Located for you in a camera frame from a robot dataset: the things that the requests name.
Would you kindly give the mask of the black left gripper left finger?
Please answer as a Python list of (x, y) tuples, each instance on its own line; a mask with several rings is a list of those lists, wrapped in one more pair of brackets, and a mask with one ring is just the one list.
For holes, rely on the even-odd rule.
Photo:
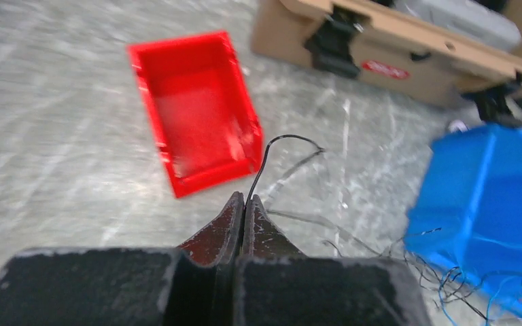
[(235, 192), (214, 219), (178, 247), (201, 266), (227, 264), (242, 240), (243, 211), (243, 194)]

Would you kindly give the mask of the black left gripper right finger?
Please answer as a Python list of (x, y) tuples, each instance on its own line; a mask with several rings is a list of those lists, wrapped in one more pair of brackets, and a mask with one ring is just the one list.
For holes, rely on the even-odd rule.
[(258, 195), (247, 201), (242, 254), (260, 258), (305, 256), (271, 221)]

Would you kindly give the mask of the blue two-compartment plastic bin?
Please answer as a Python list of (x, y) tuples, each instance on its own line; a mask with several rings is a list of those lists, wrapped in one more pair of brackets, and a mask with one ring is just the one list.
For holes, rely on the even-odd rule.
[(431, 148), (406, 250), (522, 318), (522, 128), (488, 124)]

